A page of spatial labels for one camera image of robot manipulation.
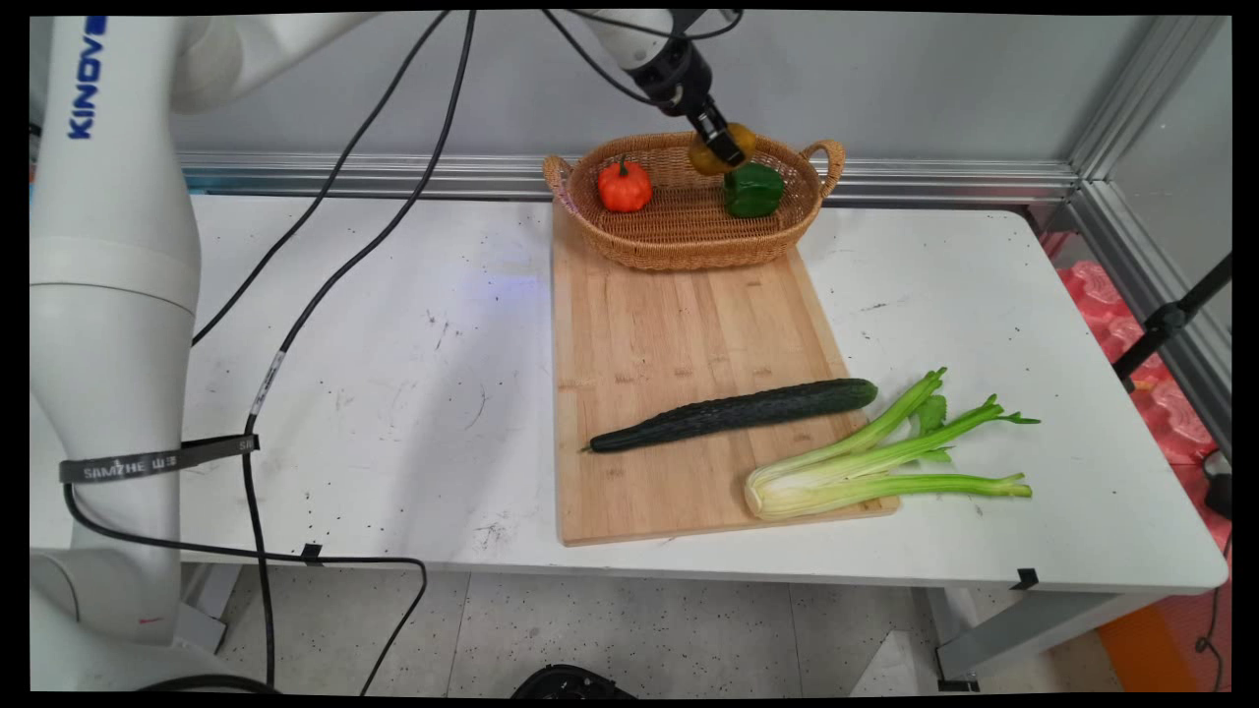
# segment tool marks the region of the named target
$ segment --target robotic arm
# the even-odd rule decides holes
[[[592,18],[646,26],[662,33],[677,34],[680,13],[685,10],[584,10]],[[617,64],[652,101],[671,103],[661,107],[666,116],[686,116],[695,131],[718,157],[730,165],[742,164],[744,155],[726,128],[725,117],[716,110],[709,94],[713,87],[713,69],[700,55],[695,43],[647,34],[588,18],[594,35],[599,38]]]
[[[676,33],[670,10],[592,10]],[[169,128],[256,88],[371,13],[67,16],[53,29],[30,219],[30,389],[72,460],[180,448],[200,243]],[[670,116],[731,165],[747,159],[685,39],[587,20]],[[179,475],[76,488],[106,525],[178,539]],[[68,552],[31,551],[31,685],[128,689],[227,673],[170,648],[179,554],[74,524]]]

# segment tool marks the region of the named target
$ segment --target black tape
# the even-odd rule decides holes
[[[319,558],[319,552],[324,547],[317,543],[307,543],[302,548],[302,558],[306,558],[306,564],[312,568],[322,568],[324,563],[320,563],[319,561],[315,559]]]
[[[94,484],[147,477],[195,467],[212,460],[234,457],[258,450],[257,435],[225,435],[191,440],[179,450],[141,452],[93,460],[65,460],[60,464],[62,484]]]
[[[1010,590],[1027,590],[1039,582],[1040,580],[1036,577],[1036,568],[1019,568],[1019,585],[1011,587]]]

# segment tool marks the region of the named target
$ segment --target wicker basket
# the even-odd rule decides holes
[[[844,146],[833,140],[796,152],[757,136],[753,161],[777,170],[786,188],[773,214],[737,219],[725,210],[721,176],[704,176],[691,168],[686,147],[694,135],[622,137],[594,149],[577,166],[550,155],[543,161],[543,175],[582,237],[599,253],[633,268],[684,271],[750,266],[782,256],[805,236],[844,171]],[[818,150],[827,156],[823,180],[808,161]],[[599,170],[622,155],[640,163],[652,184],[651,202],[633,213],[609,212],[599,200]]]

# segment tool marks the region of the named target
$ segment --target white cable label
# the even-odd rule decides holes
[[[283,362],[285,353],[276,351],[276,358],[271,360],[271,368],[267,369],[267,375],[262,379],[262,388],[258,389],[258,396],[253,398],[253,407],[249,408],[251,416],[257,416],[258,411],[262,411],[262,402],[267,399],[267,392],[271,391],[271,382],[276,380],[276,372],[279,370],[279,364]]]

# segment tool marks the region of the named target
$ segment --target sampled strap label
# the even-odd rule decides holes
[[[212,460],[247,455],[258,450],[257,435],[230,435],[185,442],[179,450],[141,452],[94,460],[65,460],[60,464],[62,484],[92,484],[130,480],[195,467]]]

